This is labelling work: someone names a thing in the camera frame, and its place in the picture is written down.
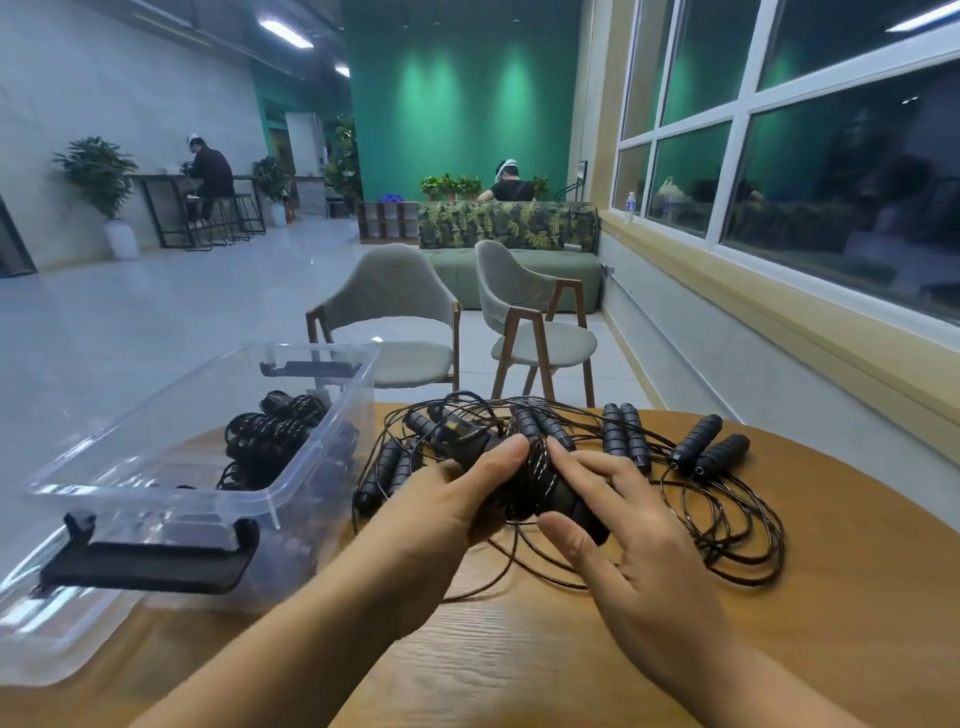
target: water bottle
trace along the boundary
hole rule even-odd
[[[631,192],[627,197],[627,225],[634,222],[634,210],[636,209],[636,194]]]

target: window frame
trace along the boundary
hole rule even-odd
[[[834,65],[812,71],[803,76],[791,79],[783,84],[758,90],[763,66],[766,62],[767,51],[778,20],[780,2],[786,0],[760,0],[756,14],[754,34],[750,42],[747,62],[744,66],[740,91],[734,101],[713,109],[681,119],[672,124],[661,125],[663,107],[666,102],[666,93],[669,86],[669,74],[675,60],[675,48],[679,20],[683,17],[685,4],[689,0],[677,0],[674,3],[673,17],[670,22],[667,39],[666,58],[663,64],[663,76],[660,79],[660,96],[657,101],[657,116],[654,128],[650,132],[638,134],[616,143],[615,162],[609,200],[609,210],[614,214],[625,216],[624,210],[613,206],[617,173],[620,166],[620,153],[639,144],[650,144],[650,157],[647,167],[647,184],[643,189],[634,217],[634,224],[641,229],[655,231],[661,235],[673,238],[678,242],[691,245],[718,255],[737,265],[743,266],[768,278],[779,280],[788,285],[798,287],[819,298],[864,313],[868,316],[891,324],[898,328],[917,333],[924,338],[931,339],[950,349],[960,352],[960,326],[943,321],[934,316],[916,311],[897,303],[871,296],[839,283],[820,279],[808,273],[803,273],[773,261],[750,255],[735,248],[721,245],[724,224],[730,208],[733,187],[736,183],[736,173],[740,158],[744,151],[747,131],[753,116],[774,109],[798,104],[802,101],[826,96],[831,93],[866,85],[875,81],[900,76],[911,71],[927,68],[949,61],[960,59],[960,18],[951,23],[942,25],[925,33],[899,40],[889,45],[855,56]],[[630,86],[630,76],[634,64],[636,50],[636,33],[642,22],[642,6],[644,0],[635,0],[634,26],[631,30],[630,51],[627,58],[627,67],[624,74],[623,99],[621,102],[617,136],[623,130],[627,111],[627,95]],[[731,121],[730,135],[727,139],[727,149],[721,163],[720,179],[717,184],[716,198],[710,214],[710,221],[705,237],[679,231],[656,220],[646,217],[645,212],[651,194],[651,180],[659,151],[659,142],[679,134],[694,132],[699,129]]]

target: hand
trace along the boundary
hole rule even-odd
[[[467,549],[503,527],[503,512],[484,501],[516,473],[528,448],[515,435],[467,473],[452,460],[416,471],[327,570],[375,600],[392,639],[420,629]]]
[[[583,577],[613,639],[650,680],[710,724],[743,662],[693,540],[633,462],[547,444],[553,466],[623,548],[615,566],[559,513],[540,531]]]

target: round wooden table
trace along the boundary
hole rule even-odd
[[[397,406],[378,404],[377,413]],[[641,417],[673,440],[697,420],[664,411]],[[752,427],[728,424],[724,433],[731,432],[751,438],[737,473],[780,514],[788,549],[785,573],[772,588],[717,580],[736,627],[871,725],[957,725],[960,535],[820,452]],[[523,547],[520,556],[534,558]],[[483,583],[504,559],[478,546],[451,591]],[[138,610],[73,678],[40,690],[0,690],[0,725],[126,725],[250,622]],[[488,595],[442,606],[396,644],[334,725],[695,723],[627,662],[587,595],[514,568]]]

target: fluorescent light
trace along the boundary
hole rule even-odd
[[[260,25],[271,33],[280,36],[291,45],[296,45],[298,48],[313,48],[313,43],[299,33],[287,28],[287,26],[279,20],[261,20]]]
[[[939,8],[934,8],[932,11],[925,12],[923,15],[917,15],[917,17],[904,20],[900,25],[887,28],[887,33],[909,33],[948,15],[953,15],[955,12],[960,12],[960,0],[941,5]]]

